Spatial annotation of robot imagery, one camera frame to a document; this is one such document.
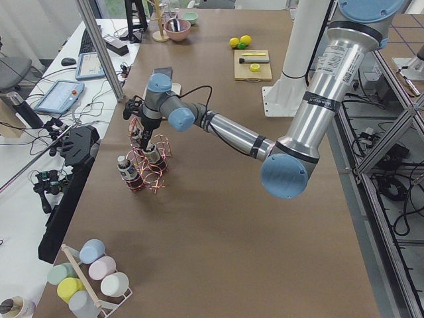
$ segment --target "tablet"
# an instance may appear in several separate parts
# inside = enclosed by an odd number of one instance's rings
[[[105,71],[101,67],[96,52],[81,53],[78,57],[77,72],[75,79],[78,81],[104,78]]]
[[[84,83],[58,80],[38,102],[34,110],[43,113],[63,114],[78,100],[83,90]]]

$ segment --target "cup rack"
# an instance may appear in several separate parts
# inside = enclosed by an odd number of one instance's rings
[[[126,302],[126,300],[133,294],[133,291],[130,288],[128,288],[126,292],[121,296],[123,297],[123,299],[120,300],[119,303],[111,303],[110,301],[99,299],[96,292],[92,288],[90,282],[88,281],[82,269],[80,268],[81,262],[76,261],[76,258],[80,259],[80,252],[66,244],[62,244],[61,251],[65,254],[66,258],[69,260],[69,263],[74,268],[75,272],[78,275],[78,278],[81,280],[82,284],[87,290],[87,293],[90,296],[91,300],[93,301],[94,305],[97,308],[101,308],[101,311],[98,317],[100,316],[102,318],[108,318],[116,310],[118,310],[118,308],[122,306],[122,304]]]

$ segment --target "wooden block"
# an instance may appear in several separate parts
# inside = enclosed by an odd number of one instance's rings
[[[243,56],[242,54],[261,54],[265,53],[265,56]],[[234,78],[237,81],[271,81],[271,63],[260,64],[259,72],[250,71],[250,64],[240,64],[239,59],[255,59],[255,60],[269,60],[270,56],[267,50],[235,50],[234,51]]]
[[[0,99],[0,121],[2,121],[3,123],[8,123],[14,127],[26,128],[25,124],[18,117],[16,117],[15,112],[11,110],[11,108],[7,106],[1,99]],[[20,131],[18,129],[13,129],[5,125],[0,125],[0,135],[4,137],[19,138],[22,134],[23,134],[23,131]]]

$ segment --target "blue cup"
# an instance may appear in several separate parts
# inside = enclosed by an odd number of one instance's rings
[[[79,252],[79,259],[84,264],[91,264],[105,254],[105,245],[101,240],[93,238],[85,242]]]
[[[101,308],[97,308],[85,290],[77,291],[69,300],[69,309],[77,318],[96,318]]]

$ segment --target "green bowl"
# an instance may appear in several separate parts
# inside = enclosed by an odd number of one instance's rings
[[[186,12],[183,14],[182,19],[190,22],[191,25],[194,25],[199,18],[199,15],[196,12]]]

